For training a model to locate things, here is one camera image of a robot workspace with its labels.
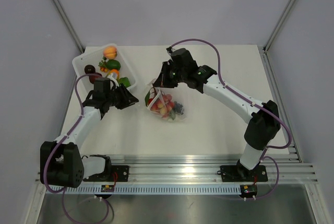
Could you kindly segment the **yellow red mango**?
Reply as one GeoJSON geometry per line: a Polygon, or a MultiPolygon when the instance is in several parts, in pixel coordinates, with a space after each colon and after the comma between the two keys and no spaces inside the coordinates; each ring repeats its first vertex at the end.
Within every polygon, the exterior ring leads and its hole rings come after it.
{"type": "Polygon", "coordinates": [[[109,77],[109,78],[112,77],[112,78],[118,80],[120,78],[120,72],[117,69],[112,69],[108,72],[107,77],[109,77]]]}

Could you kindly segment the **green lime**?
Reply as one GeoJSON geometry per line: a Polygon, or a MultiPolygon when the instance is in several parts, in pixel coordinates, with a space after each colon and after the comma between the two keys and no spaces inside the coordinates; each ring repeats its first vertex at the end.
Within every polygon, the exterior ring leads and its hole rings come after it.
{"type": "Polygon", "coordinates": [[[117,60],[108,60],[107,63],[106,63],[106,67],[109,70],[113,70],[113,69],[120,70],[121,69],[121,64],[117,60]]]}

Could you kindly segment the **clear zip top bag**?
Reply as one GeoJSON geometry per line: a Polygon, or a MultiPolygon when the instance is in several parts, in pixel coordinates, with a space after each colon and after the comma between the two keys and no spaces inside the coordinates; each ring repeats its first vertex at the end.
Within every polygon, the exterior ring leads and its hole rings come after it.
{"type": "Polygon", "coordinates": [[[147,83],[144,97],[146,109],[156,117],[168,122],[181,122],[186,119],[187,101],[178,88],[154,87],[152,79],[147,83]]]}

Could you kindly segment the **red cherry bunch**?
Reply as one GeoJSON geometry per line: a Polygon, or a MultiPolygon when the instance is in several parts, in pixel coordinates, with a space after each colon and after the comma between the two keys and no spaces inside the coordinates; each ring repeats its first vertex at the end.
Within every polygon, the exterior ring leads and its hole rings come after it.
{"type": "Polygon", "coordinates": [[[159,88],[149,89],[145,96],[145,106],[150,112],[164,120],[174,121],[176,119],[172,96],[159,88]]]}

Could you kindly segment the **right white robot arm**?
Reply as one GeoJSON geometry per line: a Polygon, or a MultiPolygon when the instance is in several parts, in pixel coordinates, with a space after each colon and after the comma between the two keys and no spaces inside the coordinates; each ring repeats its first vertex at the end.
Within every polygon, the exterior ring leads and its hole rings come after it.
{"type": "Polygon", "coordinates": [[[238,161],[237,175],[249,180],[255,175],[268,143],[280,130],[279,113],[275,102],[254,100],[219,79],[218,73],[207,65],[198,66],[189,50],[185,48],[166,50],[170,59],[162,63],[162,68],[153,86],[175,88],[185,83],[190,89],[210,96],[240,116],[247,124],[244,139],[246,147],[238,161]]]}

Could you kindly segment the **white plastic basket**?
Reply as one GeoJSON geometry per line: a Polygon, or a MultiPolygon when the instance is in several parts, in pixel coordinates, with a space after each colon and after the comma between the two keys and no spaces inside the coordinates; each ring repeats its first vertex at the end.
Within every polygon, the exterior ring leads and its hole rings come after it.
{"type": "Polygon", "coordinates": [[[85,53],[75,57],[72,60],[72,65],[76,76],[79,77],[85,74],[84,67],[86,65],[93,65],[96,69],[96,73],[101,74],[103,77],[107,77],[107,74],[110,70],[107,73],[103,73],[100,71],[98,64],[103,58],[103,50],[108,46],[114,46],[117,48],[117,57],[114,60],[119,61],[121,64],[121,69],[119,70],[120,78],[128,77],[131,83],[131,86],[128,87],[128,90],[134,89],[137,85],[137,75],[135,74],[133,66],[130,63],[129,55],[126,54],[121,47],[113,43],[103,46],[95,46],[91,51],[86,50],[85,53]]]}

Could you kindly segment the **dark grape bunch with leaves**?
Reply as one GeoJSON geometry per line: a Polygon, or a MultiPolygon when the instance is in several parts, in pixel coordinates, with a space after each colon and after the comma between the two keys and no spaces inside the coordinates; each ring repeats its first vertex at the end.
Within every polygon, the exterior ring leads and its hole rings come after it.
{"type": "Polygon", "coordinates": [[[185,112],[184,106],[181,103],[178,103],[177,101],[174,101],[173,110],[178,115],[183,115],[185,112]]]}

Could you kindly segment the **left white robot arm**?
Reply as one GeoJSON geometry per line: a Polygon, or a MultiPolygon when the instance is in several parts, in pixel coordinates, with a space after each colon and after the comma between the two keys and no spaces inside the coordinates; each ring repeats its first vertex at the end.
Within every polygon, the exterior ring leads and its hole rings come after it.
{"type": "Polygon", "coordinates": [[[84,179],[96,176],[101,181],[116,180],[110,157],[90,155],[82,158],[80,148],[91,130],[111,107],[119,110],[138,103],[124,84],[99,77],[94,81],[84,101],[79,101],[80,113],[70,129],[54,141],[45,141],[40,148],[40,180],[51,193],[77,188],[84,179]]]}

